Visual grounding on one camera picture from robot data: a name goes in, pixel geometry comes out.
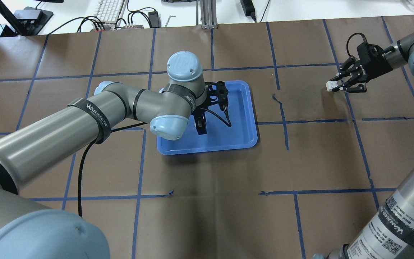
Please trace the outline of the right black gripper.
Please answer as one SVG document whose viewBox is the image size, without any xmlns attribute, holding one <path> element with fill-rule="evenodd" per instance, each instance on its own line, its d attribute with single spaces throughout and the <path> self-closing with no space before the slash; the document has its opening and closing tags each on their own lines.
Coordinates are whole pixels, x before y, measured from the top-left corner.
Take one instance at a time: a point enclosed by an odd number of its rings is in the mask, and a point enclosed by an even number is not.
<svg viewBox="0 0 414 259">
<path fill-rule="evenodd" d="M 364 42 L 358 45 L 357 51 L 359 57 L 349 56 L 336 76 L 329 80 L 339 81 L 350 76 L 342 84 L 342 91 L 347 93 L 366 93 L 365 83 L 393 71 L 380 46 Z"/>
</svg>

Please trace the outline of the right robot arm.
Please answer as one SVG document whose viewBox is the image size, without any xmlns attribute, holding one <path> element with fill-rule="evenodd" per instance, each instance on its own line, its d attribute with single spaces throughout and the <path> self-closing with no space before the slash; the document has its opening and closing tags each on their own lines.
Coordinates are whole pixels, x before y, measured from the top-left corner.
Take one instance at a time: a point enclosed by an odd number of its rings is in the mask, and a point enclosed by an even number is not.
<svg viewBox="0 0 414 259">
<path fill-rule="evenodd" d="M 217 259 L 414 259 L 392 228 L 414 201 L 399 183 L 414 167 L 414 93 L 404 69 L 366 94 L 327 92 L 333 65 L 278 68 L 277 91 L 258 98 L 270 74 L 252 79 L 260 142 L 212 157 L 217 177 Z"/>
</svg>

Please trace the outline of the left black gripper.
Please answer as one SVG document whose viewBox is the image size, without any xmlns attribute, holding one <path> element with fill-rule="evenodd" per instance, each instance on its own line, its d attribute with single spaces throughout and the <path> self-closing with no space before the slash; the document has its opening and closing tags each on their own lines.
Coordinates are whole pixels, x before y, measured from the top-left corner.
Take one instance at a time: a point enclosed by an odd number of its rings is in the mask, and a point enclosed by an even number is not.
<svg viewBox="0 0 414 259">
<path fill-rule="evenodd" d="M 210 113 L 211 115 L 215 116 L 216 118 L 218 118 L 221 122 L 225 124 L 230 124 L 229 110 L 228 110 L 229 91 L 226 87 L 225 82 L 223 81 L 206 82 L 205 86 L 207 90 L 206 99 L 201 105 L 197 106 L 197 108 L 195 108 L 193 112 L 194 124 L 195 124 L 198 135 L 207 134 L 205 112 Z M 215 113 L 213 110 L 210 110 L 209 107 L 212 105 L 219 105 L 220 110 L 224 112 L 226 118 L 223 119 L 220 115 Z"/>
</svg>

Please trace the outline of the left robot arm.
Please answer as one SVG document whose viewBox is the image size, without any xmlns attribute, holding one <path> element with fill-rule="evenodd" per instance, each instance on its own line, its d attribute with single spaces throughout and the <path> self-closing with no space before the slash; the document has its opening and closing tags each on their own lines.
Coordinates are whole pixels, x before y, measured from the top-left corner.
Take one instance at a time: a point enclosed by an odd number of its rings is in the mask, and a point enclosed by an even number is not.
<svg viewBox="0 0 414 259">
<path fill-rule="evenodd" d="M 19 195 L 36 177 L 79 151 L 103 143 L 129 118 L 166 140 L 182 137 L 194 116 L 206 133 L 204 112 L 228 113 L 225 83 L 206 82 L 197 56 L 178 51 L 166 64 L 159 92 L 103 81 L 94 95 L 0 139 L 0 259 L 109 259 L 105 234 L 82 213 L 48 208 Z"/>
</svg>

